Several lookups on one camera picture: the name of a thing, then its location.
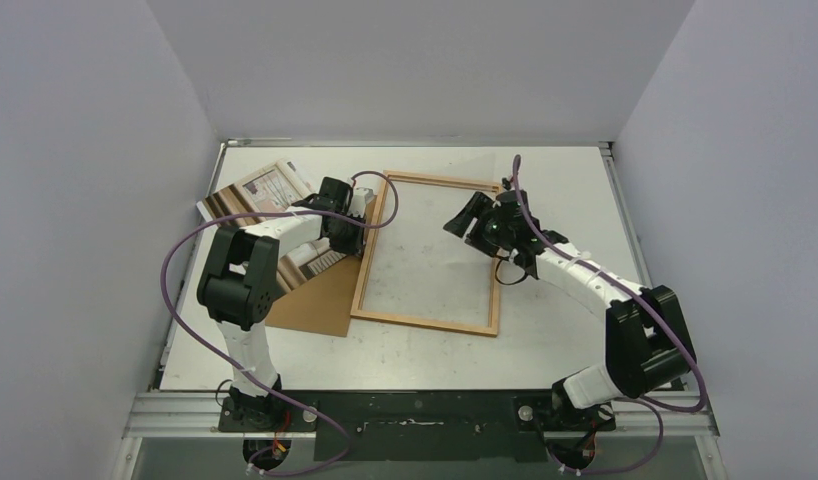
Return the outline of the printed photo sheet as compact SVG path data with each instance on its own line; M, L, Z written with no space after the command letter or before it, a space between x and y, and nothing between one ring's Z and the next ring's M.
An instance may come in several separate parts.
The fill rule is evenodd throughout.
M206 221L229 217L228 225L254 235L248 227L284 216L297 201L318 192L324 177L309 178L297 164L283 159L209 194L196 208ZM349 178L336 179L357 187Z

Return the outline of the wooden picture frame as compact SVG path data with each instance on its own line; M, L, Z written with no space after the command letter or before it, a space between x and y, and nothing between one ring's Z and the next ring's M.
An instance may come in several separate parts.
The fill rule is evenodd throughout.
M351 315L357 319L495 337L499 332L497 260L444 231L481 192L499 183L386 171L371 207Z

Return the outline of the brown backing board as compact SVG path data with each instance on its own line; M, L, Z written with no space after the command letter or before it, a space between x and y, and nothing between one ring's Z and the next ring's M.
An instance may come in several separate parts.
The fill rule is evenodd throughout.
M259 306L267 326L344 337L361 259L333 251L321 237L327 212L291 207L280 218L247 228L279 241L276 285Z

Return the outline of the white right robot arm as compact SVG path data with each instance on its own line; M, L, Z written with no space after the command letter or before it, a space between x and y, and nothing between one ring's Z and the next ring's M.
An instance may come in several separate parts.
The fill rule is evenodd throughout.
M625 280L565 236L541 229L524 191L505 191L496 198L477 192L443 228L479 252L519 267L525 276L560 289L603 322L603 359L551 388L550 414L560 427L578 427L596 405L639 399L699 372L677 295L663 285L649 288Z

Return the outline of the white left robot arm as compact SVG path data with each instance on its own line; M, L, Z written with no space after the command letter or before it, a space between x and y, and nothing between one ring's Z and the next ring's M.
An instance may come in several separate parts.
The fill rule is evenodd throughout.
M198 284L197 300L221 331L233 378L232 415L267 431L281 423L286 404L276 394L281 378L269 353L265 320L284 294L279 261L292 250L325 240L344 255L364 246L370 189L326 177L318 192L247 228L216 231Z

